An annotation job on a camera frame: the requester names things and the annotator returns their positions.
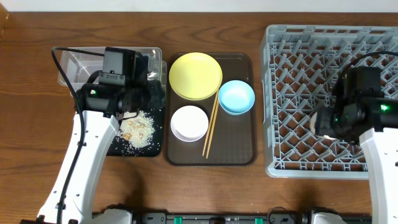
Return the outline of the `white cup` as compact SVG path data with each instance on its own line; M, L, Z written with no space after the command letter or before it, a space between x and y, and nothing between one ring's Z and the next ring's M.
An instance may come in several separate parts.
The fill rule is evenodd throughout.
M316 120L317 120L317 112L315 112L313 115L312 115L312 117L310 118L310 130L311 130L311 132L314 134L314 135L316 135L315 134L315 123L316 123ZM329 139L329 140L336 140L336 138L331 138L331 137L329 137L328 135L323 135L323 136L320 136L321 138L324 138L324 139Z

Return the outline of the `white bowl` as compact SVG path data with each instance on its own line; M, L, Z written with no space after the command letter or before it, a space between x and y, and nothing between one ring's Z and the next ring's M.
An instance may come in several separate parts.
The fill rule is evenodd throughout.
M202 138L209 126L206 113L197 106L179 108L170 120L174 136L184 142L194 142Z

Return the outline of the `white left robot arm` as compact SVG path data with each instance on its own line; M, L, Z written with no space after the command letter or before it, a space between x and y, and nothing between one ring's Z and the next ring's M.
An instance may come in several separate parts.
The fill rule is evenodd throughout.
M75 102L73 131L52 192L34 223L137 223L124 205L93 215L93 202L103 163L124 113L164 106L158 80L148 80L148 59L140 52L107 47L102 70L74 90L58 60L55 64Z

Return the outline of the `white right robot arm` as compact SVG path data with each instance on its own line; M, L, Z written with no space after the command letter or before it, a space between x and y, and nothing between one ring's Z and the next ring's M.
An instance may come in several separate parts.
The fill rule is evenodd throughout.
M377 67L356 67L338 78L335 103L310 119L322 138L357 144L368 168L373 223L397 223L397 100L381 90Z

